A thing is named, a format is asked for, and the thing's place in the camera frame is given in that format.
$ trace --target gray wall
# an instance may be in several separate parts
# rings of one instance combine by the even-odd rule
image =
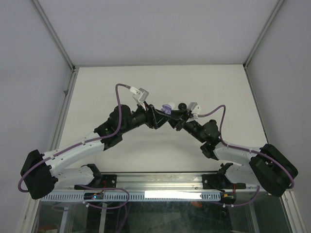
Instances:
[[[76,65],[242,64],[276,0],[40,0]]]
[[[298,168],[294,188],[311,231],[311,1],[288,0],[249,67],[271,143]]]
[[[47,148],[69,68],[29,0],[1,1],[0,28],[0,231],[12,233],[27,195],[20,169]]]

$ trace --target metal profile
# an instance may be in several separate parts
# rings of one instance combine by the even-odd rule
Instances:
[[[286,0],[278,0],[277,3],[275,4],[271,14],[269,15],[265,25],[263,26],[251,52],[249,53],[245,63],[244,63],[244,67],[247,68],[251,62],[251,60],[253,59],[256,51],[258,50],[258,47],[261,45],[264,37],[266,36],[269,28],[271,27],[271,24],[273,23],[273,21],[275,20],[277,14],[279,13],[281,7],[284,5],[284,3],[286,2]]]
[[[38,207],[39,201],[31,199],[28,195],[22,219],[18,223],[17,233],[32,232]]]
[[[246,208],[246,214],[250,218],[249,223],[252,224],[252,227],[250,228],[251,232],[260,233],[259,225],[258,225],[257,217],[256,217],[256,212],[254,208],[254,203],[253,202],[249,203],[245,208]]]
[[[293,233],[307,233],[306,225],[298,208],[293,191],[286,191],[282,196],[282,205],[287,214]]]
[[[205,192],[202,175],[215,172],[157,172],[157,173],[114,173],[117,175],[117,187],[131,192],[147,190],[171,190],[184,192]],[[237,192],[255,192],[256,185],[248,185]]]
[[[70,69],[72,71],[74,71],[74,65],[73,65],[71,59],[69,58],[69,55],[66,52],[62,42],[60,41],[60,39],[59,39],[59,37],[58,37],[54,27],[52,26],[50,20],[48,19],[45,11],[43,10],[41,4],[39,3],[38,0],[31,0],[31,3],[33,4],[35,10],[37,11],[40,19],[43,22],[46,30],[48,31],[51,39],[53,40],[53,42],[56,45],[57,49],[59,50],[59,52],[61,53],[62,57],[66,61],[67,65],[70,67]]]
[[[246,78],[247,78],[247,81],[248,81],[249,88],[251,89],[251,93],[252,93],[252,96],[253,96],[253,99],[254,99],[254,102],[255,102],[255,106],[256,106],[256,109],[257,109],[257,113],[258,113],[259,120],[260,120],[262,129],[263,129],[264,136],[265,136],[265,138],[267,140],[267,143],[269,143],[267,132],[266,132],[266,129],[265,129],[264,124],[263,124],[262,115],[261,115],[259,104],[258,104],[258,99],[257,99],[257,96],[255,94],[255,91],[254,91],[254,88],[253,88],[253,84],[252,84],[251,80],[249,79],[247,67],[245,68],[244,71],[245,71],[245,75],[246,75]]]
[[[69,83],[66,90],[64,91],[63,103],[59,111],[56,126],[53,132],[53,138],[48,151],[55,150],[59,147],[78,71],[79,69],[75,69],[70,74]]]

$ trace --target metal frame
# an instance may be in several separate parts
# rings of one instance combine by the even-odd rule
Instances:
[[[56,45],[57,49],[61,53],[63,59],[66,61],[67,65],[69,66],[70,70],[74,71],[74,64],[72,63],[71,59],[68,56],[62,42],[60,41],[54,27],[52,26],[50,20],[48,19],[43,7],[41,6],[38,0],[31,0],[31,3],[34,6],[34,9],[37,11],[38,16],[42,20],[43,25],[45,26],[46,30],[50,34],[50,37],[54,44]]]
[[[261,45],[263,39],[265,38],[269,28],[271,27],[271,24],[275,20],[277,14],[279,13],[281,7],[284,5],[285,2],[286,2],[286,0],[278,0],[277,3],[275,4],[271,14],[269,15],[265,25],[263,26],[255,44],[254,44],[254,46],[252,47],[251,52],[249,53],[249,55],[248,55],[248,57],[244,63],[245,68],[247,68],[248,65],[250,64],[250,62],[253,59],[254,55],[256,54],[259,46]]]
[[[64,91],[63,104],[59,110],[59,116],[53,130],[53,138],[52,141],[50,142],[50,145],[48,146],[48,150],[54,150],[59,146],[60,136],[64,129],[65,120],[68,113],[71,97],[73,94],[73,88],[75,85],[77,74],[78,69],[75,69],[70,74],[67,89]],[[31,232],[33,225],[35,223],[35,215],[37,213],[38,206],[39,201],[33,200],[31,196],[28,194],[23,214],[16,229],[17,233]]]
[[[39,3],[39,0],[30,0],[31,3],[33,4],[35,10],[37,11],[40,19],[42,20],[46,30],[48,31],[49,35],[51,36],[51,39],[53,40],[53,42],[55,43],[57,49],[60,51],[62,57],[64,58],[64,60],[66,61],[67,65],[70,67],[71,69],[71,74],[70,74],[70,78],[69,78],[69,83],[68,83],[68,87],[67,89],[64,91],[65,96],[63,99],[63,103],[61,106],[61,109],[58,113],[58,120],[55,126],[55,129],[53,131],[53,138],[52,141],[48,147],[48,150],[54,150],[56,148],[58,148],[59,143],[60,143],[60,137],[62,135],[63,132],[63,128],[64,128],[64,123],[66,120],[66,116],[67,116],[67,112],[69,109],[69,104],[70,104],[70,100],[71,100],[71,96],[73,93],[73,88],[75,85],[75,81],[77,78],[77,73],[78,73],[78,69],[75,69],[75,65],[73,64],[72,60],[70,59],[69,55],[67,54],[63,44],[61,43],[55,29],[53,28],[51,22],[49,21],[46,13],[44,12],[44,9],[42,8],[41,4]],[[248,78],[248,74],[247,74],[247,68],[252,60],[252,58],[254,57],[254,55],[256,54],[259,46],[261,45],[263,39],[265,38],[269,28],[271,27],[273,21],[276,18],[276,15],[279,13],[281,7],[284,5],[284,3],[286,2],[286,0],[278,0],[275,7],[273,8],[271,14],[269,15],[269,18],[267,19],[263,29],[261,30],[247,60],[244,63],[244,68],[245,68],[245,73],[247,75],[247,79],[249,81],[249,85],[250,85],[250,89],[252,91],[254,100],[255,100],[255,104],[257,107],[257,111],[261,120],[261,114],[258,108],[258,102],[257,102],[257,98],[254,94],[253,91],[253,87],[251,85],[251,82]],[[168,176],[168,174],[172,173],[157,173],[156,175],[158,176],[162,176],[164,178],[164,176]],[[140,179],[142,177],[145,177],[145,179],[149,179],[152,176],[154,176],[154,173],[123,173],[123,174],[119,174],[119,180],[118,182],[119,185],[122,184],[122,186],[127,186],[128,189],[130,190],[142,190],[147,188],[146,186],[143,186],[143,184],[147,184],[147,180],[141,180],[140,182],[138,180],[136,180],[136,183],[140,185],[140,187],[134,187],[133,183],[131,183],[129,180],[126,180],[126,177],[132,176],[134,178],[139,178]],[[191,175],[193,176],[199,176],[199,173],[191,173]],[[181,188],[183,191],[185,190],[192,190],[195,189],[197,187],[196,191],[201,190],[201,187],[198,186],[199,185],[199,180],[193,180],[193,181],[184,181],[183,185],[181,183],[176,183],[176,182],[168,182],[167,180],[163,180],[162,183],[156,182],[156,181],[148,181],[149,183],[149,188],[156,188],[159,189],[159,187],[161,185],[166,186],[166,188],[170,188],[170,189],[176,189]],[[255,187],[249,186],[246,190],[244,191],[254,191]],[[304,225],[304,222],[302,220],[302,216],[301,213],[298,209],[296,200],[295,200],[295,196],[294,193],[292,191],[287,191],[284,193],[284,195],[282,196],[282,204],[284,207],[284,212],[287,213],[287,217],[288,217],[288,221],[289,221],[289,226],[291,227],[293,233],[297,232],[297,233],[302,233],[302,232],[307,232],[306,227]],[[18,227],[17,227],[17,232],[21,233],[21,232],[31,232],[34,222],[35,222],[35,218],[36,218],[36,213],[37,213],[37,209],[39,206],[39,201],[37,200],[33,200],[31,199],[30,195],[28,195],[26,203],[25,203],[25,208],[23,210],[23,214],[22,214],[22,219],[20,220]]]
[[[253,203],[250,203],[247,206],[247,211],[248,211],[249,218],[250,218],[251,222],[253,223],[252,227],[250,228],[250,229],[253,229],[252,233],[260,233]]]
[[[293,191],[285,192],[281,199],[284,212],[293,233],[307,233],[306,225],[297,205]]]

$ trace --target white wall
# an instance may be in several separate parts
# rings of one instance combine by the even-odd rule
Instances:
[[[39,0],[76,65],[242,64],[277,0]]]
[[[288,0],[249,67],[268,139],[297,167],[294,188],[311,231],[311,1]]]
[[[168,102],[198,102],[202,114],[226,104],[225,140],[263,146],[266,139],[242,65],[144,66],[80,68],[72,95],[61,146],[72,143],[104,123],[117,105],[115,84],[124,83],[149,91],[147,102],[157,109]],[[121,103],[136,110],[132,94],[120,88]],[[218,124],[222,111],[199,119]],[[213,171],[223,161],[207,159],[202,143],[169,124],[158,130],[141,126],[123,136],[115,147],[80,160],[73,166],[95,163],[107,172]]]
[[[46,150],[69,68],[29,0],[0,3],[0,231],[14,232],[28,152]]]

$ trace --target white table surface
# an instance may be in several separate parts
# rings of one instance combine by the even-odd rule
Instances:
[[[242,65],[144,66],[80,68],[67,115],[61,145],[83,138],[104,123],[117,106],[115,84],[149,91],[147,102],[156,108],[168,102],[198,102],[201,114],[220,104],[227,106],[223,138],[245,146],[263,146],[264,132]],[[121,103],[136,110],[132,94],[119,89]],[[222,110],[199,119],[215,119]],[[95,163],[102,172],[213,171],[223,161],[206,158],[201,143],[186,131],[167,123],[158,130],[141,126],[123,135],[123,141],[70,167]]]

